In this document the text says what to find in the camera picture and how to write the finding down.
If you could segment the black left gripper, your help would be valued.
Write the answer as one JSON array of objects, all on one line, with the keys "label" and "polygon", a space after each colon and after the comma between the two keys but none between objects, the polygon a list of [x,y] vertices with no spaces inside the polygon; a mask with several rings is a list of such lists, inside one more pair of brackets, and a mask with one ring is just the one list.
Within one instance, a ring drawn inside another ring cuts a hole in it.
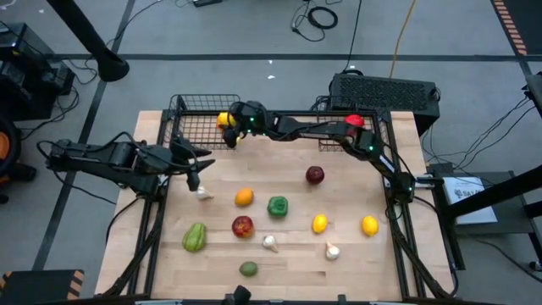
[{"label": "black left gripper", "polygon": [[197,158],[208,156],[212,152],[193,147],[180,133],[170,141],[169,150],[172,154],[172,163],[185,171],[189,190],[196,191],[200,184],[198,173],[215,163],[215,159],[197,161]]}]

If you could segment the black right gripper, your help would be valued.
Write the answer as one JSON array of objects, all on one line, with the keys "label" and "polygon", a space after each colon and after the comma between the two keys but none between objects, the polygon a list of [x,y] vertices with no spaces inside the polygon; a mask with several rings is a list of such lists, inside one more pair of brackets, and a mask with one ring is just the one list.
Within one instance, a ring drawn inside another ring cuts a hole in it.
[{"label": "black right gripper", "polygon": [[270,113],[256,101],[232,103],[225,118],[223,139],[228,148],[235,148],[247,134],[268,134],[272,126]]}]

